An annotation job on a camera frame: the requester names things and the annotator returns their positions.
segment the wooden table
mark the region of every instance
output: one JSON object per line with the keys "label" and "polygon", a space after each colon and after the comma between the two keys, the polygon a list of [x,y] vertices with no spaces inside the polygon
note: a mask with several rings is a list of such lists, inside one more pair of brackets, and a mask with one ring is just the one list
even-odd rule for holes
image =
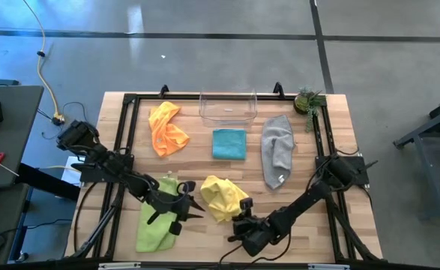
{"label": "wooden table", "polygon": [[[121,102],[124,92],[105,93],[100,111],[97,129],[100,132],[101,143],[108,149],[113,148],[118,119],[121,111]],[[142,100],[136,123],[133,154],[135,161],[133,169],[153,177],[164,176],[167,171],[173,171],[178,180],[194,180],[197,188],[193,195],[198,203],[208,209],[199,192],[199,187],[209,175],[236,183],[254,200],[253,213],[266,216],[281,206],[287,206],[303,192],[308,178],[313,174],[316,144],[313,132],[304,131],[306,117],[298,115],[291,103],[286,101],[258,101],[258,115],[251,127],[247,129],[247,159],[215,160],[211,155],[212,127],[204,127],[198,114],[197,100],[174,100],[173,103],[181,106],[180,112],[172,119],[171,123],[177,125],[188,136],[188,145],[168,157],[160,158],[151,146],[151,131],[148,126],[149,112],[152,107],[159,106],[163,100]],[[331,94],[327,96],[328,110],[337,149],[345,152],[356,150],[355,132],[349,115],[346,96]],[[293,151],[292,174],[284,186],[278,190],[270,191],[263,180],[262,162],[260,155],[260,140],[262,126],[267,118],[287,115],[295,134],[296,148]],[[320,119],[322,137],[325,138],[324,123]],[[126,142],[129,121],[124,129]],[[323,148],[326,155],[328,146],[324,142]],[[85,199],[79,224],[78,239],[80,245],[97,225],[100,215],[101,202],[105,184],[97,184]],[[85,192],[82,189],[80,199]],[[357,187],[352,187],[346,192],[346,202],[349,220],[361,240],[378,257],[382,256],[376,234],[370,201],[366,194]],[[232,234],[232,223],[217,223],[208,212],[202,213],[204,218],[192,219],[183,223],[183,230],[176,239],[174,248],[155,253],[137,253],[136,231],[138,227],[141,204],[128,192],[125,193],[121,220],[118,228],[118,238],[115,249],[115,261],[191,261],[191,262],[217,262],[221,256],[239,245],[239,242],[228,243],[226,238]],[[344,235],[338,230],[342,251],[346,254]],[[103,249],[106,249],[109,237],[109,227],[103,237]],[[259,256],[275,257],[280,254],[287,240],[276,246],[268,245]],[[65,255],[73,253],[73,229],[70,230],[68,246]],[[229,255],[225,262],[250,262],[253,260],[246,251],[239,249]],[[330,230],[326,215],[324,200],[316,203],[306,213],[301,215],[292,228],[291,247],[279,263],[333,263],[334,256],[331,246]]]}

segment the gray cloth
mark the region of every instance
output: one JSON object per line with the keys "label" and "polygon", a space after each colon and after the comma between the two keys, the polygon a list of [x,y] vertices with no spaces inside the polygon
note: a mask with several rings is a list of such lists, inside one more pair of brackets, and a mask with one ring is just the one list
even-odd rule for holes
{"label": "gray cloth", "polygon": [[281,186],[292,171],[292,150],[295,147],[292,127],[286,115],[265,121],[262,133],[262,162],[266,185]]}

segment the clear plastic container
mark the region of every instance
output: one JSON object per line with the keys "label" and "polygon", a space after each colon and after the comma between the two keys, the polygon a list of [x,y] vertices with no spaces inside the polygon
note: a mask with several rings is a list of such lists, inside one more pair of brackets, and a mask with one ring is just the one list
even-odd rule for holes
{"label": "clear plastic container", "polygon": [[253,123],[257,113],[255,89],[242,93],[202,91],[199,95],[199,115],[207,127],[247,127]]}

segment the lime green towel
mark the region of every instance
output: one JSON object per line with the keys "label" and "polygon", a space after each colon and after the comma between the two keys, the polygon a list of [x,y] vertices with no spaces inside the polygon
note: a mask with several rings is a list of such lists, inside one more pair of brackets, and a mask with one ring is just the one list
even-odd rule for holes
{"label": "lime green towel", "polygon": [[[159,179],[161,191],[177,195],[176,187],[178,180],[170,177]],[[139,215],[138,231],[136,234],[136,252],[164,251],[172,248],[175,244],[176,235],[169,233],[169,226],[176,219],[176,214],[167,212],[160,214],[151,225],[147,225],[148,219],[155,213],[151,205],[142,204],[142,211]]]}

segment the gray floor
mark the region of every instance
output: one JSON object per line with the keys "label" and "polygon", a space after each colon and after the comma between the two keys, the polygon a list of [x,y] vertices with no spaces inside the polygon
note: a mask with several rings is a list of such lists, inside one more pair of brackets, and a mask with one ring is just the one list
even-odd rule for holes
{"label": "gray floor", "polygon": [[[314,34],[307,0],[29,2],[50,30]],[[325,35],[440,36],[440,0],[317,2]],[[37,29],[37,24],[22,1],[0,0],[0,29]],[[40,42],[0,37],[0,78],[40,84],[35,70]],[[325,87],[316,42],[308,40],[55,37],[48,38],[47,48],[43,74],[58,102],[83,102],[94,123],[105,91],[157,91],[165,83],[172,91],[270,92],[276,81],[288,92]],[[391,144],[440,103],[440,43],[327,42],[326,53],[334,91],[348,96],[361,151],[367,160],[379,159],[370,178],[385,258],[440,266],[440,219],[416,218],[430,198],[415,151]],[[40,108],[52,113],[47,94]],[[68,121],[82,118],[77,106],[65,114]],[[24,161],[35,167],[64,164],[67,153],[41,132],[51,136],[56,129],[39,115]]]}

